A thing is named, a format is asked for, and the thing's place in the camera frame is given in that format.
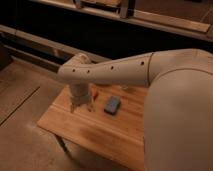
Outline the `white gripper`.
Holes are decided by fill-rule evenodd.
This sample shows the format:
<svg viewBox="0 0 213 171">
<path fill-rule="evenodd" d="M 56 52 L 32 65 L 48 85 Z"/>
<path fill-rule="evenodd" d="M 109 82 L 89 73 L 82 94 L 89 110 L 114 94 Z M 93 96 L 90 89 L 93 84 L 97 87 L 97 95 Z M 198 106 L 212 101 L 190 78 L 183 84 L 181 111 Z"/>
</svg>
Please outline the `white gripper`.
<svg viewBox="0 0 213 171">
<path fill-rule="evenodd" d="M 91 92 L 88 84 L 70 84 L 70 99 L 75 106 L 87 104 L 89 112 L 94 111 L 94 106 L 91 102 Z M 73 113 L 75 107 L 70 105 L 70 112 Z"/>
</svg>

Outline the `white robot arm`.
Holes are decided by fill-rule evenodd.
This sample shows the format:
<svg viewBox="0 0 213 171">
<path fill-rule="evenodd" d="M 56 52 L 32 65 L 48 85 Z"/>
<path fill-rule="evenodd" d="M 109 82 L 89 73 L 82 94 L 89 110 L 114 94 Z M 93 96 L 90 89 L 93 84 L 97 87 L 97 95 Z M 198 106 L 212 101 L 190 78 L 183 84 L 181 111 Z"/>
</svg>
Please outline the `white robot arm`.
<svg viewBox="0 0 213 171">
<path fill-rule="evenodd" d="M 213 171 L 213 54 L 179 49 L 93 64 L 79 53 L 58 74 L 76 105 L 90 101 L 90 83 L 148 89 L 145 171 Z"/>
</svg>

